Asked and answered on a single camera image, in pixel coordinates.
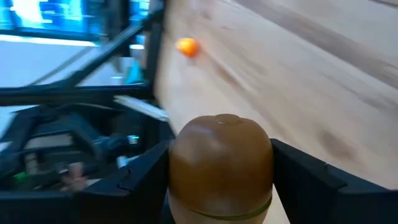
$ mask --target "wooden ramp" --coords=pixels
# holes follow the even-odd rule
[[[169,0],[157,97],[176,133],[237,114],[397,189],[397,23],[396,7],[368,0]],[[199,41],[195,60],[181,37]],[[265,223],[288,223],[277,197]]]

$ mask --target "wire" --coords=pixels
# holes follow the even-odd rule
[[[91,46],[85,47],[83,50],[79,51],[77,54],[72,56],[70,59],[68,59],[68,60],[64,61],[62,64],[60,64],[57,68],[53,69],[52,71],[48,72],[47,74],[43,75],[42,77],[40,77],[40,78],[36,79],[35,81],[33,81],[32,83],[28,84],[28,86],[37,85],[37,84],[45,81],[46,79],[49,79],[49,78],[53,77],[58,72],[61,72],[62,70],[67,68],[72,63],[74,63],[77,60],[81,59],[84,55],[86,55],[93,48],[94,47],[91,47]]]

